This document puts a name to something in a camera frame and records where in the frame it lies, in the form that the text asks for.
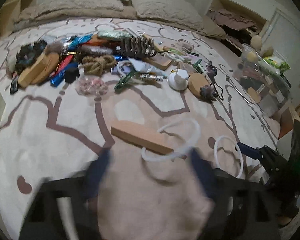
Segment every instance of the black cord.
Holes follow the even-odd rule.
[[[224,98],[223,98],[223,89],[222,89],[222,87],[220,87],[216,82],[215,82],[215,84],[217,85],[218,88],[221,89],[221,96],[219,95],[219,93],[218,93],[218,91],[217,91],[215,85],[213,84],[214,90],[216,91],[218,97],[223,101],[223,99],[224,99]]]

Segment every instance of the transparent storage box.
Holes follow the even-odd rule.
[[[286,103],[290,87],[278,69],[269,65],[253,48],[243,46],[242,61],[233,77],[263,112],[271,117]]]

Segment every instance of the rope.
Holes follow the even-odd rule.
[[[117,61],[111,55],[104,55],[96,58],[84,57],[82,63],[86,75],[101,76],[103,71],[110,71],[117,64]]]

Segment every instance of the bedsheet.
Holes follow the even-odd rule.
[[[203,61],[211,60],[218,69],[216,81],[224,90],[224,101],[201,102],[189,90],[172,90],[166,81],[131,86],[115,94],[119,77],[109,73],[102,77],[109,92],[100,98],[80,96],[73,84],[64,82],[57,88],[49,83],[29,86],[10,95],[6,60],[21,45],[45,35],[62,37],[127,27],[149,34],[164,46],[178,48],[178,41],[194,45]],[[90,204],[98,209],[98,226],[104,239],[196,239],[213,203],[201,189],[189,160],[145,162],[140,148],[110,134],[110,125],[113,120],[129,120],[157,130],[172,121],[194,118],[201,127],[196,146],[214,167],[213,147],[221,135],[251,147],[275,148],[279,124],[263,115],[231,74],[231,67],[207,38],[139,20],[72,19],[24,29],[1,39],[0,92],[6,109],[0,126],[0,213],[11,239],[18,239],[42,178],[72,176],[96,159],[103,147],[111,147],[111,164],[98,199]],[[191,133],[192,126],[185,123],[169,128],[167,140],[177,147]],[[221,167],[236,176],[240,163],[231,149],[225,141],[218,157]],[[244,162],[242,178],[258,182],[263,169],[248,157]]]

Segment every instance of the patterned bedspread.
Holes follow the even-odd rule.
[[[127,27],[146,32],[164,46],[178,47],[177,41],[193,44],[203,61],[211,60],[217,67],[216,81],[224,90],[224,101],[201,102],[189,90],[173,91],[166,81],[157,86],[132,86],[115,94],[113,88],[119,77],[111,74],[103,76],[109,91],[102,98],[79,96],[73,84],[64,83],[57,88],[49,83],[29,86],[10,95],[6,60],[21,45],[45,35],[61,37]],[[194,118],[202,134],[196,146],[202,158],[214,166],[213,146],[221,135],[251,147],[274,148],[279,124],[249,102],[249,96],[231,77],[231,67],[208,43],[209,39],[189,31],[110,18],[40,25],[1,39],[0,92],[6,109],[0,127],[0,212],[11,239],[18,239],[41,179],[72,176],[96,159],[103,147],[112,148],[111,165],[101,183],[98,201],[92,201],[91,206],[98,207],[98,226],[104,239],[196,239],[213,205],[200,188],[189,161],[144,162],[140,148],[113,137],[110,125],[113,120],[129,120],[157,130],[172,121]],[[169,128],[167,138],[177,147],[191,132],[191,124],[183,124]],[[218,152],[220,165],[236,176],[238,157],[226,141],[222,146]],[[259,181],[263,170],[258,162],[248,157],[244,161],[242,177]]]

